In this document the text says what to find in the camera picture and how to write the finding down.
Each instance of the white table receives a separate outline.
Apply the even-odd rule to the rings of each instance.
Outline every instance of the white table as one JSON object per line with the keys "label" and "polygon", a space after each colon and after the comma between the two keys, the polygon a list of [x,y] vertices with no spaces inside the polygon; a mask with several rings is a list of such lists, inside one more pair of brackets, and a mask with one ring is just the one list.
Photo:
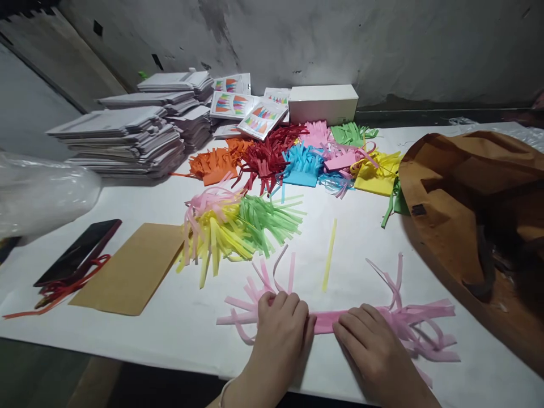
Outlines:
{"label": "white table", "polygon": [[[519,130],[517,124],[482,125],[485,128]],[[425,133],[460,134],[469,126],[406,127],[380,130],[380,150],[393,152],[408,147]],[[213,142],[208,147],[219,147]],[[189,166],[184,163],[180,172]],[[258,193],[256,182],[254,193]],[[121,228],[104,253],[113,254],[144,222],[181,224],[184,202],[203,191],[200,181],[171,177],[157,186],[106,186],[96,206],[84,216],[12,251],[0,267],[0,313],[29,310],[35,304],[32,284],[92,223],[120,218]],[[385,271],[396,273],[397,253],[403,252],[404,279],[401,295],[405,304],[424,304],[450,298],[456,317],[437,319],[445,333],[457,337],[452,346],[460,363],[416,364],[434,381],[434,392],[444,407],[489,406],[541,407],[544,381],[461,306],[435,278],[407,234],[409,218],[394,214],[386,229],[380,228],[388,198],[349,191],[344,200],[315,189],[287,186],[286,196],[304,194],[299,209],[307,211],[302,234],[289,242],[287,255],[297,253],[295,291],[311,311],[346,309],[362,302],[390,303],[391,293],[364,262],[370,258]],[[329,289],[321,292],[326,252],[334,218],[338,228]],[[271,256],[271,265],[278,252]],[[288,257],[281,264],[278,280],[286,282]],[[209,272],[204,289],[198,289],[199,266],[175,266],[166,275],[143,313],[121,316],[70,306],[67,302],[42,316],[0,321],[0,337],[101,355],[148,366],[236,376],[251,352],[233,326],[215,326],[219,316],[229,315],[223,303],[227,295],[245,299],[243,285],[254,276],[249,262],[221,261],[219,276]],[[363,402],[355,377],[333,335],[319,335],[303,377],[294,388],[305,394]]]}

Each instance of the cardboard box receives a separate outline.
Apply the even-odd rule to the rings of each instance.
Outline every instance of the cardboard box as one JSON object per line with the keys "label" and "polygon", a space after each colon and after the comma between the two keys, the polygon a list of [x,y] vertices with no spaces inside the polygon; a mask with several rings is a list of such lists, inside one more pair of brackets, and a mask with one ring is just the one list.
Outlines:
{"label": "cardboard box", "polygon": [[293,87],[289,95],[291,123],[326,120],[334,126],[351,122],[358,100],[351,85]]}

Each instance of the kraft paper envelope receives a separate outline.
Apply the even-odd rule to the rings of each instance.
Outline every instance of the kraft paper envelope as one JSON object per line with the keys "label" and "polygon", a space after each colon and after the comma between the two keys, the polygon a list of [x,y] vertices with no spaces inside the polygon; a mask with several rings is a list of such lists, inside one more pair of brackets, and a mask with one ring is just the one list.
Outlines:
{"label": "kraft paper envelope", "polygon": [[182,243],[180,226],[143,224],[70,304],[139,316],[172,266]]}

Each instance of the person's right hand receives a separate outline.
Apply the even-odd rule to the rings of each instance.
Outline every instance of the person's right hand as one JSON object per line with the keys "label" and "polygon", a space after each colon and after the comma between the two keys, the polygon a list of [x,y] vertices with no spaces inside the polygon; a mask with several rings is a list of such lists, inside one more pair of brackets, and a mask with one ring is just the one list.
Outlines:
{"label": "person's right hand", "polygon": [[372,306],[350,309],[333,330],[384,408],[440,407],[400,340]]}

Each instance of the brown paper bag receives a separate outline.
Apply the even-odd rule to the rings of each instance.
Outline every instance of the brown paper bag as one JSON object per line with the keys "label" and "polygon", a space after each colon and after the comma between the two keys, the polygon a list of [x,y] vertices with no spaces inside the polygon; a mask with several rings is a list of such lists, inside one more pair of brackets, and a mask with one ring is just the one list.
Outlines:
{"label": "brown paper bag", "polygon": [[544,377],[544,155],[499,133],[433,133],[399,178],[433,272]]}

